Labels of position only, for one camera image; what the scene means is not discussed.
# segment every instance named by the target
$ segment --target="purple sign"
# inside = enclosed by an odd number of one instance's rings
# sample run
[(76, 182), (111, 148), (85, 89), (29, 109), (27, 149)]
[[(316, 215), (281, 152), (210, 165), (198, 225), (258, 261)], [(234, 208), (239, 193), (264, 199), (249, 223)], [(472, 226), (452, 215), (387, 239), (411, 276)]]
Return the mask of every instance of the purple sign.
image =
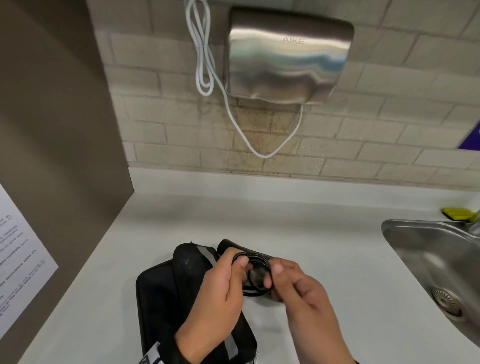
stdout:
[(473, 128), (458, 149), (478, 150), (480, 151), (480, 122)]

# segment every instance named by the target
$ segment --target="printed notice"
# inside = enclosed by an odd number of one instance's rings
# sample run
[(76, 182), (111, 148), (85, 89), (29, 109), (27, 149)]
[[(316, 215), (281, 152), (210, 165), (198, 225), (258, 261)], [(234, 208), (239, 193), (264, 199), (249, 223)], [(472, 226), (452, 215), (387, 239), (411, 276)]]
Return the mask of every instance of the printed notice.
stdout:
[(0, 339), (57, 268), (0, 185)]

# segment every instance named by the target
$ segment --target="hand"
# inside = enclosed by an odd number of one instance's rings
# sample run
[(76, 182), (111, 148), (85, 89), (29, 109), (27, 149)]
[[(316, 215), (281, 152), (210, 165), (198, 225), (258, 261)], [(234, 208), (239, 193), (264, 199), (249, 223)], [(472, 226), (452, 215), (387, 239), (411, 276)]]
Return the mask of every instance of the hand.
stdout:
[(228, 248), (205, 273), (192, 310), (175, 334), (180, 352), (191, 364), (199, 364), (232, 333), (239, 320), (248, 264), (248, 258), (241, 256), (232, 265), (239, 252)]
[(272, 278), (265, 286), (275, 286), (287, 308), (288, 326), (300, 364), (355, 364), (340, 325), (320, 282), (307, 276), (297, 263), (273, 258)]

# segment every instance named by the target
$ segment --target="black bag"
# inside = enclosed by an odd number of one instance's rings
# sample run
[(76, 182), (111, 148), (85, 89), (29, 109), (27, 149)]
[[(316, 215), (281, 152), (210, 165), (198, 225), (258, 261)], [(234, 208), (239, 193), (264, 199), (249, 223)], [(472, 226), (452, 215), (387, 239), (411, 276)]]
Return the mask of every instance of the black bag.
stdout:
[[(161, 345), (169, 335), (175, 334), (185, 322), (205, 273), (218, 259), (214, 248), (182, 244), (175, 249), (172, 260), (139, 275), (136, 291), (144, 355), (157, 341)], [(241, 313), (231, 336), (203, 363), (247, 364), (254, 360), (256, 351), (257, 341)]]

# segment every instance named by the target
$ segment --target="white power cord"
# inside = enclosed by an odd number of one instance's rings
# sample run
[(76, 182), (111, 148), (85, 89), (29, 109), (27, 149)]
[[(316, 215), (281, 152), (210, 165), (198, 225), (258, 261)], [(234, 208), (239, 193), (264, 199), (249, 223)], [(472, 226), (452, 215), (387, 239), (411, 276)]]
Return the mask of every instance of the white power cord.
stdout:
[[(257, 157), (263, 159), (273, 157), (296, 134), (296, 132), (300, 128), (301, 119), (303, 116), (303, 105), (300, 106), (300, 115), (297, 126), (295, 127), (292, 134), (290, 134), (288, 138), (285, 139), (284, 142), (280, 144), (277, 149), (267, 155), (260, 154), (255, 149), (253, 149), (250, 145), (250, 142), (247, 140), (245, 134), (242, 132), (232, 115), (230, 105), (228, 104), (227, 92), (223, 87), (222, 81), (215, 72), (215, 61), (213, 59), (213, 54), (210, 46), (208, 45), (211, 26), (210, 8), (208, 6), (208, 3), (206, 0), (185, 0), (185, 2), (185, 15), (187, 17), (187, 26), (188, 30), (190, 31), (190, 35), (192, 36), (193, 43), (195, 44), (195, 49), (197, 50), (197, 70), (195, 72), (195, 83), (197, 84), (198, 92), (200, 92), (200, 94), (203, 96), (210, 96), (215, 86), (215, 80), (218, 83), (220, 89), (222, 90), (223, 97), (225, 99), (225, 107), (227, 108), (227, 114), (230, 117), (233, 126), (235, 126), (235, 129), (237, 129), (250, 151)], [(197, 2), (201, 2), (204, 6), (203, 20), (200, 20), (200, 14), (198, 13), (198, 8), (196, 4)], [(192, 23), (192, 10), (193, 18), (195, 19), (196, 24)], [(208, 73), (208, 82), (205, 82), (204, 80), (204, 67), (206, 68), (206, 71)]]

